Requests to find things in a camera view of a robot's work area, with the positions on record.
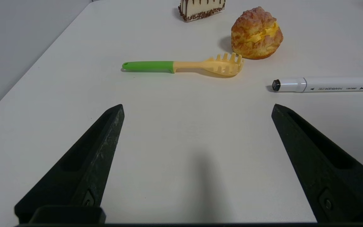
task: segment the cream filling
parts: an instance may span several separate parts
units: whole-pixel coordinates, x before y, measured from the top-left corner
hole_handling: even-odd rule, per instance
[[[279,28],[278,23],[274,22],[274,25],[273,25],[272,28],[266,28],[265,32],[258,33],[258,34],[255,34],[255,35],[251,36],[250,39],[246,40],[246,42],[256,43],[256,42],[264,39],[265,36],[274,37],[275,33],[277,33],[277,31],[278,31],[278,28]]]
[[[180,1],[180,7],[181,7],[181,12],[186,16],[186,17],[190,17],[196,13],[201,13],[201,12],[206,12],[206,11],[210,11],[212,9],[216,9],[216,8],[221,8],[223,6],[223,4],[225,3],[225,0],[221,0],[221,3],[219,3],[219,0],[208,0],[208,4],[207,4],[207,0],[201,0],[201,4],[200,4],[200,0],[189,0],[187,3],[187,13],[186,13],[186,0],[181,0]]]

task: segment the screw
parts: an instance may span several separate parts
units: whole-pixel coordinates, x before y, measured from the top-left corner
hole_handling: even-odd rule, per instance
[[[324,201],[324,205],[326,206],[327,210],[331,210],[333,208],[333,204],[331,204],[329,199]]]

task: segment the pastry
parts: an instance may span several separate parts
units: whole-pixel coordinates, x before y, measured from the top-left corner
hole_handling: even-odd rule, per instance
[[[250,59],[271,56],[284,39],[277,19],[260,6],[243,12],[231,31],[233,51]]]
[[[209,17],[225,9],[225,0],[181,0],[180,16],[185,22]]]

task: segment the green handle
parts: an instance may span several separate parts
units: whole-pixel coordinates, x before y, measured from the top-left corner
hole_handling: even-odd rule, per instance
[[[173,71],[172,61],[132,61],[123,64],[123,69],[125,70],[158,70],[158,69],[168,69],[170,72]]]

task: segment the white table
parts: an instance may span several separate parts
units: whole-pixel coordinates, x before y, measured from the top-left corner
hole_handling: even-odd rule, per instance
[[[90,4],[0,102],[0,226],[108,108],[125,121],[102,208],[107,222],[315,221],[271,119],[275,103],[363,164],[363,92],[273,93],[272,80],[363,76],[363,3],[228,0],[184,23],[178,0]],[[284,41],[236,77],[125,73],[126,61],[200,61],[261,5]]]

